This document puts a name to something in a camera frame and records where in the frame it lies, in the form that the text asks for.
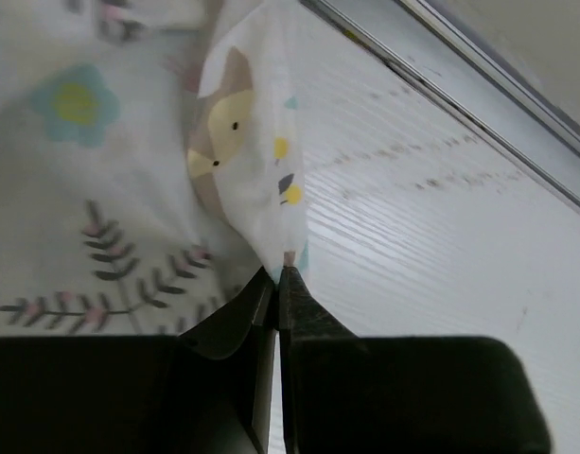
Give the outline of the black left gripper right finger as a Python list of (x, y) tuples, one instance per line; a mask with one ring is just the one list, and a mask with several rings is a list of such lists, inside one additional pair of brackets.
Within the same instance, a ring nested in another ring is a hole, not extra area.
[(289, 453), (548, 453), (518, 356), (481, 336), (360, 337), (295, 268), (278, 291)]

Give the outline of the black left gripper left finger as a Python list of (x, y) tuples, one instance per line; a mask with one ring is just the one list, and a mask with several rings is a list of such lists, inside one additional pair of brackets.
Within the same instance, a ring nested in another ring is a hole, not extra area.
[(273, 282), (178, 337), (0, 337), (0, 453), (263, 453)]

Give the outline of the patterned animal print cloth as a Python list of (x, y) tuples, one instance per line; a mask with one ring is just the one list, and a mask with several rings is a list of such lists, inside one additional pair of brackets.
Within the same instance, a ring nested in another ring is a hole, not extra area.
[(0, 1), (0, 337), (180, 334), (308, 268), (293, 1)]

